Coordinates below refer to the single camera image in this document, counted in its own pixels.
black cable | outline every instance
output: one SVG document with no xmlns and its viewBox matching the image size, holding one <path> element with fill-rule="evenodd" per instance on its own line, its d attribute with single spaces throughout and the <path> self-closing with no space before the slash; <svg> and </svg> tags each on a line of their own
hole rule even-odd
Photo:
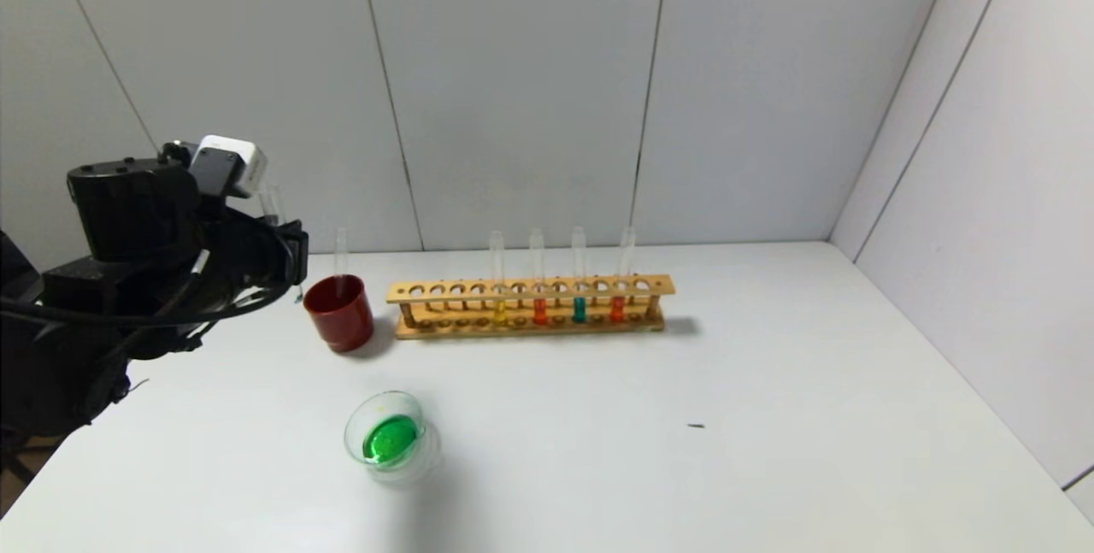
<svg viewBox="0 0 1094 553">
<path fill-rule="evenodd" d="M 0 315 L 10 318 L 22 318 L 25 320 L 63 322 L 68 324 L 82 324 L 86 326 L 126 326 L 130 329 L 142 326 L 187 326 L 189 324 L 202 324 L 206 322 L 217 322 L 253 311 L 260 310 L 274 301 L 280 299 L 289 291 L 291 285 L 284 284 L 265 290 L 267 295 L 261 300 L 243 306 L 242 308 L 224 309 L 218 312 L 191 313 L 183 315 L 105 315 L 98 313 L 85 313 L 45 306 L 32 306 L 23 303 L 8 297 L 0 298 L 3 311 Z"/>
</svg>

empty test tube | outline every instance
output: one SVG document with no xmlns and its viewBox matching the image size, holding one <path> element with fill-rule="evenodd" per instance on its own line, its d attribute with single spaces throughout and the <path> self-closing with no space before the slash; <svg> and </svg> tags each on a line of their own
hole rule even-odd
<svg viewBox="0 0 1094 553">
<path fill-rule="evenodd" d="M 342 296 L 346 291 L 346 274 L 349 273 L 349 238 L 346 234 L 346 227 L 338 227 L 335 237 L 335 291 L 337 296 Z"/>
<path fill-rule="evenodd" d="M 619 272 L 616 274 L 616 289 L 621 290 L 627 287 L 626 277 L 630 275 L 630 265 L 635 260 L 635 227 L 628 226 L 622 230 L 622 238 L 619 240 Z M 612 297 L 612 322 L 624 321 L 624 304 L 627 297 Z"/>
<path fill-rule="evenodd" d="M 570 249 L 573 250 L 573 279 L 575 285 L 585 284 L 585 229 L 574 227 L 570 235 Z M 573 321 L 585 322 L 585 297 L 573 298 Z"/>
<path fill-rule="evenodd" d="M 505 293 L 505 239 L 500 230 L 490 233 L 490 290 Z M 505 324 L 505 300 L 498 299 L 493 306 L 493 323 Z"/>
<path fill-rule="evenodd" d="M 544 233 L 538 228 L 528 235 L 528 251 L 532 252 L 532 291 L 536 293 L 532 300 L 535 309 L 532 320 L 536 324 L 547 324 L 547 299 L 543 298 L 547 290 L 544 281 Z"/>
<path fill-rule="evenodd" d="M 284 203 L 281 200 L 281 189 L 274 184 L 258 191 L 258 203 L 263 206 L 263 221 L 270 226 L 281 226 L 289 221 L 284 217 Z"/>
</svg>

blue liquid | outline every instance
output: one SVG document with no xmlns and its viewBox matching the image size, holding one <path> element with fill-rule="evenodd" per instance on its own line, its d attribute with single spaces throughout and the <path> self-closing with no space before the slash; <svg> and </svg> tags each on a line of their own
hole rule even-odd
<svg viewBox="0 0 1094 553">
<path fill-rule="evenodd" d="M 585 297 L 578 297 L 573 300 L 573 321 L 585 321 Z"/>
</svg>

white table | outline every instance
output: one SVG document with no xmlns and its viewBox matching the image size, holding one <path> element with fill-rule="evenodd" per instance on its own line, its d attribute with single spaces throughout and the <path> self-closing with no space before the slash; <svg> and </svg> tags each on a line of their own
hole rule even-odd
<svg viewBox="0 0 1094 553">
<path fill-rule="evenodd" d="M 548 270 L 568 261 L 551 251 Z M 392 341 L 391 281 L 487 266 L 353 256 L 382 321 L 368 356 L 328 352 L 286 298 L 135 364 L 149 381 L 69 438 L 0 550 L 1094 551 L 1090 522 L 831 245 L 640 249 L 679 290 L 663 334 Z M 313 257 L 307 285 L 330 268 Z M 347 416 L 387 389 L 443 437 L 445 469 L 416 494 L 342 449 Z"/>
</svg>

wooden test tube rack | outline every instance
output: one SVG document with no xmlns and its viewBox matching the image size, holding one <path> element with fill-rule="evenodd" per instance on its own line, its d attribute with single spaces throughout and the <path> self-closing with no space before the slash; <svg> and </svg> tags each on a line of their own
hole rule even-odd
<svg viewBox="0 0 1094 553">
<path fill-rule="evenodd" d="M 593 276 L 545 280 L 544 290 L 533 290 L 535 280 L 507 279 L 504 291 L 489 280 L 396 281 L 387 290 L 387 303 L 401 310 L 395 336 L 399 339 L 442 337 L 513 337 L 578 333 L 633 333 L 663 331 L 661 297 L 675 295 L 667 275 L 632 275 L 624 286 L 617 277 Z M 585 322 L 573 321 L 573 299 L 585 299 Z M 612 299 L 621 297 L 624 319 L 610 319 Z M 547 301 L 547 324 L 533 320 L 535 299 Z M 505 303 L 505 323 L 494 322 L 498 301 Z"/>
</svg>

